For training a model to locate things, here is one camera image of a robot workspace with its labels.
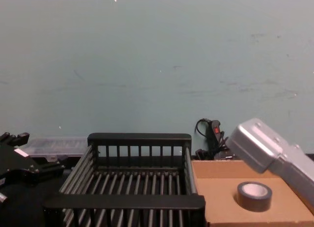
black metal bracket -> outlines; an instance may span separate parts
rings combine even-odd
[[[28,138],[29,133],[15,136],[7,132],[0,136],[0,188],[19,182],[36,184],[63,174],[64,166],[59,162],[39,165],[14,147],[26,144]]]

teal wall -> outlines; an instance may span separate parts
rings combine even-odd
[[[0,0],[0,131],[226,134],[314,152],[313,0]],[[194,137],[193,148],[203,145]]]

clear plastic container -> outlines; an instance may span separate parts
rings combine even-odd
[[[48,162],[55,162],[82,156],[87,149],[87,137],[37,138],[21,149],[31,157],[44,157]]]

black cable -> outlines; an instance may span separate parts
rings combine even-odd
[[[208,119],[206,119],[206,118],[202,118],[202,119],[200,119],[197,123],[196,123],[196,125],[195,125],[195,130],[200,134],[200,135],[203,135],[205,138],[207,138],[207,136],[205,135],[205,134],[203,134],[200,130],[199,130],[199,128],[198,128],[198,125],[199,125],[199,123],[201,123],[201,122],[206,122],[208,125],[211,123],[211,120],[208,120]]]

white label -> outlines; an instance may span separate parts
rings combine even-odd
[[[28,154],[22,150],[20,150],[19,148],[14,150],[15,152],[19,153],[20,155],[22,155],[23,157],[28,157]]]
[[[5,183],[5,178],[0,179],[0,186],[3,185]]]

